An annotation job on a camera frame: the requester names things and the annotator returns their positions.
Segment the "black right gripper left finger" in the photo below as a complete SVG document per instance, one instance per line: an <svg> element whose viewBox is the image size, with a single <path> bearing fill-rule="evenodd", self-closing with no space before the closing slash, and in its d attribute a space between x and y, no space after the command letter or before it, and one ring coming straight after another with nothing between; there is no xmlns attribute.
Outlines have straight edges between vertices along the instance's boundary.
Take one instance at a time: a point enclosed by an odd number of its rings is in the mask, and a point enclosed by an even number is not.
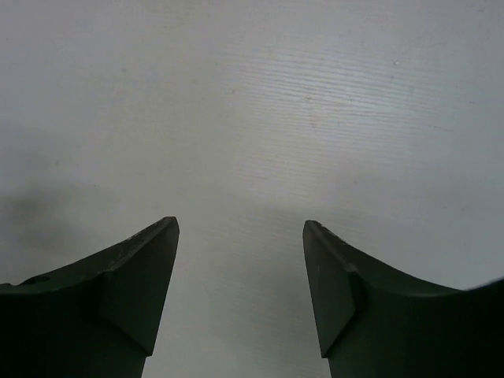
<svg viewBox="0 0 504 378"><path fill-rule="evenodd" d="M164 217L132 237L1 286L4 377L140 377L154 352L180 228Z"/></svg>

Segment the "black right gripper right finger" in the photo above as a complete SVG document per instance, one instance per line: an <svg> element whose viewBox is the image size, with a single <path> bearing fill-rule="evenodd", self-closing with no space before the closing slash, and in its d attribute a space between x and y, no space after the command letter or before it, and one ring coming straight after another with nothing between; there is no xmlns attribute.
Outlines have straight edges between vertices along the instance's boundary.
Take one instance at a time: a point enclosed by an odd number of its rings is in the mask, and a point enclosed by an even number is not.
<svg viewBox="0 0 504 378"><path fill-rule="evenodd" d="M503 282L416 278L315 220L302 232L321 355L334 377L500 377Z"/></svg>

